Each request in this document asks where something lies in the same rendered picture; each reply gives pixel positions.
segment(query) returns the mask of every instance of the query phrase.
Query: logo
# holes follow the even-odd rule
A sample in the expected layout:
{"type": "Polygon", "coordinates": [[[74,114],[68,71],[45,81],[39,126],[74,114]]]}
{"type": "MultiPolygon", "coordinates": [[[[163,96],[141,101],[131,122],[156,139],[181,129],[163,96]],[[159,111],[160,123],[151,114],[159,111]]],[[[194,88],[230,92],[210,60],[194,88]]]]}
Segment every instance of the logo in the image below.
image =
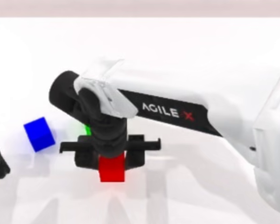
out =
{"type": "Polygon", "coordinates": [[[178,110],[175,108],[166,108],[166,107],[160,106],[160,105],[154,105],[154,104],[147,105],[147,104],[143,103],[142,109],[144,111],[159,113],[159,114],[163,114],[163,115],[175,117],[175,118],[184,117],[185,120],[190,120],[192,122],[195,121],[192,112],[182,111],[181,113],[179,113],[178,110]]]}

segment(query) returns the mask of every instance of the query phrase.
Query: white background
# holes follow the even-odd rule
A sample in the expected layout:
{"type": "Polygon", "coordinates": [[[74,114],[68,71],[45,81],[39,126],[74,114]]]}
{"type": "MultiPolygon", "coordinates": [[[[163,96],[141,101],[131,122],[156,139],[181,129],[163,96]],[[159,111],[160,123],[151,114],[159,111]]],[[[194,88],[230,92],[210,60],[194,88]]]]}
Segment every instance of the white background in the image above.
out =
{"type": "Polygon", "coordinates": [[[57,143],[84,133],[48,92],[61,72],[103,55],[185,69],[280,66],[280,19],[0,19],[0,149],[12,170],[0,180],[0,224],[280,224],[253,167],[220,138],[130,120],[129,133],[161,137],[163,149],[125,183],[100,183],[58,144],[35,154],[29,121],[45,116],[57,143]]]}

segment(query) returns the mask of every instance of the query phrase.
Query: blue cube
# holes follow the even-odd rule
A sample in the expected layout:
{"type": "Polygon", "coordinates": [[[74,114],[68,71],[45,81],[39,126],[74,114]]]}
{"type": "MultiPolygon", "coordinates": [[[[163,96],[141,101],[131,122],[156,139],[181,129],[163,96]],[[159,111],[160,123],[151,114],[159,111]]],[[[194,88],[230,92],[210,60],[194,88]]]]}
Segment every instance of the blue cube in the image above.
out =
{"type": "Polygon", "coordinates": [[[44,117],[25,124],[24,128],[35,152],[55,144],[52,132],[44,117]]]}

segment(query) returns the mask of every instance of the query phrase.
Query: red letter x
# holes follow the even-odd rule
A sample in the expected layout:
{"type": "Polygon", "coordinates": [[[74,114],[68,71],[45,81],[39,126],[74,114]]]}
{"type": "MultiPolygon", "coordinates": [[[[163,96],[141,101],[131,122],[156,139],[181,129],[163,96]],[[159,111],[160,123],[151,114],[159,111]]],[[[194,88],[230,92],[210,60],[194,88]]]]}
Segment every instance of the red letter x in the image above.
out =
{"type": "Polygon", "coordinates": [[[193,118],[193,113],[183,111],[183,114],[186,116],[185,117],[186,120],[195,121],[195,119],[193,118]]]}

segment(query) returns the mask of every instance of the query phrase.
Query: cube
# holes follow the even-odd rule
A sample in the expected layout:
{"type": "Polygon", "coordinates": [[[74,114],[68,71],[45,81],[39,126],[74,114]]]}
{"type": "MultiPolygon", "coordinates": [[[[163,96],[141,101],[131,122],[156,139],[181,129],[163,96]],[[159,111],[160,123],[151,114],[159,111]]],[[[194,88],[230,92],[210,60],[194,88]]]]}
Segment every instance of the cube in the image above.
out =
{"type": "Polygon", "coordinates": [[[115,158],[99,157],[98,171],[101,182],[125,181],[125,154],[115,158]]]}
{"type": "Polygon", "coordinates": [[[35,152],[55,144],[52,132],[44,117],[25,124],[24,128],[35,152]]]}

